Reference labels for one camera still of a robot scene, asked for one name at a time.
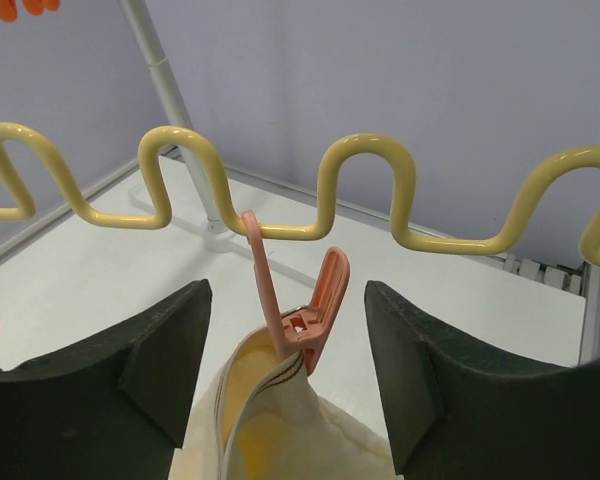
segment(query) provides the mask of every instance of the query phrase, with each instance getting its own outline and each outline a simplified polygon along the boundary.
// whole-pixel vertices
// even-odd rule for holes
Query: orange clip
[[[24,8],[31,15],[42,15],[44,13],[44,2],[42,0],[22,0]]]
[[[280,313],[260,226],[251,210],[242,214],[242,220],[253,252],[260,303],[276,352],[284,359],[302,350],[307,373],[311,375],[349,284],[349,260],[337,247],[327,250],[309,305]]]
[[[0,20],[7,23],[15,22],[18,18],[18,9],[15,0],[0,0]]]
[[[57,12],[60,0],[22,0],[24,8],[31,15],[42,15],[45,10]],[[0,20],[12,23],[18,18],[18,7],[15,0],[0,0]]]
[[[44,0],[44,8],[52,12],[57,12],[60,8],[60,0]]]

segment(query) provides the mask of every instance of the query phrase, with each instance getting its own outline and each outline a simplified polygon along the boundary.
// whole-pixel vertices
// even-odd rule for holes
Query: white pole
[[[191,118],[184,105],[182,94],[173,75],[173,70],[171,70],[171,65],[169,65],[169,60],[160,43],[158,33],[153,25],[147,4],[144,0],[118,0],[118,3],[149,68],[151,80],[156,92],[158,92],[169,123],[193,130]],[[225,232],[227,227],[220,219],[220,214],[213,201],[213,195],[211,194],[211,189],[209,188],[201,163],[187,149],[182,149],[180,153],[207,213],[209,222],[207,231],[216,234]]]

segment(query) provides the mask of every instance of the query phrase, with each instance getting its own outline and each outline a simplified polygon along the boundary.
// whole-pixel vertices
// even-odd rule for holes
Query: yellow metal rod
[[[53,177],[72,210],[86,222],[100,227],[153,230],[171,222],[171,202],[162,179],[158,157],[140,160],[140,170],[156,209],[154,215],[103,213],[92,208],[82,196],[71,170],[53,143],[35,130],[17,123],[0,122],[0,181],[16,202],[15,208],[0,208],[0,220],[27,220],[36,213],[33,197],[20,178],[4,147],[17,140],[33,150]]]
[[[38,154],[71,208],[87,222],[105,227],[145,229],[162,228],[171,220],[171,205],[160,172],[158,151],[163,145],[180,145],[195,153],[202,162],[222,220],[235,233],[246,234],[246,227],[233,206],[229,182],[217,150],[200,134],[174,126],[154,128],[140,141],[140,170],[156,214],[137,216],[107,214],[92,209],[80,193],[66,162],[51,142],[28,127],[0,123],[0,179],[18,205],[18,208],[0,208],[0,220],[24,220],[35,213],[33,199],[4,150],[3,143],[7,139],[19,140]],[[538,202],[555,180],[578,168],[600,168],[600,147],[575,148],[554,155],[527,177],[502,230],[495,237],[485,240],[435,238],[413,233],[408,228],[416,184],[415,164],[408,150],[385,135],[349,135],[329,147],[320,163],[316,222],[312,225],[264,224],[261,225],[263,238],[318,240],[325,237],[335,220],[340,168],[348,158],[359,153],[376,154],[391,166],[394,182],[390,226],[394,239],[412,250],[457,255],[493,255],[510,249],[520,238]],[[582,235],[580,251],[587,261],[600,265],[600,207]]]

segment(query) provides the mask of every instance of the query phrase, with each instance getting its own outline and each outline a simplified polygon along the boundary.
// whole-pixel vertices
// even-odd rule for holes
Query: dark green foam pad
[[[0,370],[0,480],[166,480],[210,313],[208,282],[193,282],[111,328]]]
[[[397,474],[600,479],[600,359],[564,368],[514,355],[381,282],[364,301]]]

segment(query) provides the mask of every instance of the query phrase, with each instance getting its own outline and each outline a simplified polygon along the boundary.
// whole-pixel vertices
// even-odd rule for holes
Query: metal pole
[[[600,267],[585,263],[582,275],[587,300],[580,342],[580,363],[600,358]]]
[[[149,68],[151,80],[160,97],[169,123],[193,130],[191,118],[184,105],[182,94],[173,75],[173,70],[171,70],[171,65],[169,65],[169,60],[160,43],[158,33],[153,25],[147,4],[144,0],[118,0],[118,3]],[[201,163],[193,152],[187,149],[182,149],[180,153],[207,213],[209,221],[207,230],[213,233],[226,231],[227,227],[220,219],[220,214],[213,200],[213,195]]]

